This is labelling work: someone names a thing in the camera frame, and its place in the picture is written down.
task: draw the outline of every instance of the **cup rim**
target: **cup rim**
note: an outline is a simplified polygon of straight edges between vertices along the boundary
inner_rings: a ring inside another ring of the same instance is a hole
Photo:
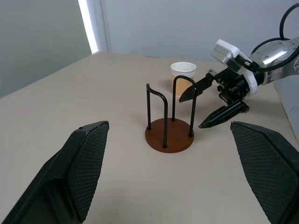
[[[182,70],[180,68],[177,68],[177,66],[179,65],[182,65],[182,64],[188,64],[190,66],[190,69],[189,70]],[[173,71],[178,71],[178,72],[193,72],[197,69],[197,66],[191,62],[175,62],[173,63],[170,68],[173,70]]]

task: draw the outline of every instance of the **wooden base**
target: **wooden base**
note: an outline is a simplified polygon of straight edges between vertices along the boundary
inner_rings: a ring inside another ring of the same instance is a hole
[[[186,150],[194,139],[189,137],[190,126],[179,119],[172,121],[168,118],[167,147],[163,148],[164,137],[164,118],[155,120],[151,123],[151,130],[145,130],[147,143],[155,150],[162,153],[178,153]]]

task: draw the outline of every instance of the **black metal rod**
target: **black metal rod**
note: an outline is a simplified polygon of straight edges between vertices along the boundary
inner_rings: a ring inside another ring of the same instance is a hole
[[[167,126],[167,120],[168,120],[168,103],[167,103],[167,99],[162,93],[153,90],[150,87],[150,84],[146,84],[146,90],[147,90],[147,99],[148,99],[148,123],[149,123],[148,127],[151,128],[151,126],[150,126],[150,93],[159,96],[164,102],[164,137],[163,137],[164,140],[163,140],[163,148],[166,148],[167,147],[167,128],[168,128],[168,126]]]
[[[176,110],[176,87],[177,87],[177,80],[179,78],[188,80],[192,83],[194,88],[194,96],[192,100],[192,111],[191,111],[191,121],[190,121],[190,130],[189,130],[189,136],[193,136],[193,125],[194,125],[194,116],[195,116],[195,106],[196,106],[196,97],[197,97],[197,88],[196,83],[193,79],[187,77],[187,76],[176,76],[173,80],[173,87],[172,87],[172,121],[175,121],[175,110]]]
[[[150,121],[150,91],[146,89],[146,98],[148,101],[148,129],[151,129],[151,121]]]

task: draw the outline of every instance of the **gray wall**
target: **gray wall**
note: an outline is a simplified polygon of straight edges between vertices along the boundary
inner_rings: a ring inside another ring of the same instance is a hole
[[[278,37],[283,14],[298,0],[102,1],[112,52],[211,61],[218,39],[249,54],[262,41]],[[299,35],[298,20],[295,10],[286,37]]]
[[[0,1],[0,97],[90,53],[77,0]]]

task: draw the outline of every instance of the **black mesh pad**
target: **black mesh pad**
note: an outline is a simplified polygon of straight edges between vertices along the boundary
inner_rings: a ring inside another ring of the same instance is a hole
[[[279,133],[231,125],[246,179],[272,224],[286,223],[298,200],[299,153]]]
[[[86,219],[97,188],[108,130],[109,126],[103,125],[87,134],[66,176],[69,193],[81,222]]]

